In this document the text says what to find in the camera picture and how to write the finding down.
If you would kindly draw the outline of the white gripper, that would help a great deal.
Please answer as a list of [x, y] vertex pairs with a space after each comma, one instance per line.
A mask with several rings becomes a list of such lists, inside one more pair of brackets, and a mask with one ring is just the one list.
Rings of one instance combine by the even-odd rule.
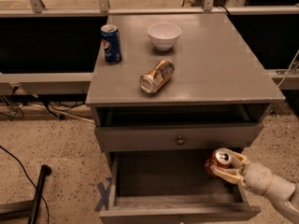
[[242, 184], [251, 193], [263, 196], [272, 182], [272, 171], [258, 162], [249, 162], [249, 159], [241, 153], [231, 149], [226, 149], [226, 152], [231, 157], [230, 167], [234, 169], [211, 165], [211, 172], [229, 183]]

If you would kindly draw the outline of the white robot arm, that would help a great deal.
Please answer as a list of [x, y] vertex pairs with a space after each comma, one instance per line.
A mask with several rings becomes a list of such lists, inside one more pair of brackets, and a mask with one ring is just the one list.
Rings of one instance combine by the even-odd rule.
[[299, 188], [275, 175], [270, 169], [228, 148], [212, 152], [205, 163], [209, 175], [241, 185], [245, 190], [265, 197], [282, 216], [299, 224]]

